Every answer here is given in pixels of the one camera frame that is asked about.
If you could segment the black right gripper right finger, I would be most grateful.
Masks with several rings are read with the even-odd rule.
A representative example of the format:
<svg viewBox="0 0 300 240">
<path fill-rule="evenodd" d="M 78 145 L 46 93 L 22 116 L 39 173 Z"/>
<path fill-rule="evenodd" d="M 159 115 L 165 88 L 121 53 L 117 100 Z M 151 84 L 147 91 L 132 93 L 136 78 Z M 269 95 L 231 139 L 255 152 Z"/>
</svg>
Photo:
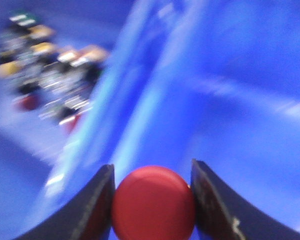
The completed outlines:
<svg viewBox="0 0 300 240">
<path fill-rule="evenodd" d="M 193 159 L 190 188 L 201 240 L 300 240 L 300 233 L 265 214 Z"/>
</svg>

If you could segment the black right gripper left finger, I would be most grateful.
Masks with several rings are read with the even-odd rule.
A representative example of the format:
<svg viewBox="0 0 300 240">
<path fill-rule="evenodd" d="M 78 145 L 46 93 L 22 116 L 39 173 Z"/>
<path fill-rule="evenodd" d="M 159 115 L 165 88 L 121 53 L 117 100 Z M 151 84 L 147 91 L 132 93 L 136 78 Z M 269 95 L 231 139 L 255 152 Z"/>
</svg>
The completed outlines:
<svg viewBox="0 0 300 240">
<path fill-rule="evenodd" d="M 114 165 L 105 164 L 66 205 L 16 239 L 107 240 L 114 192 Z"/>
</svg>

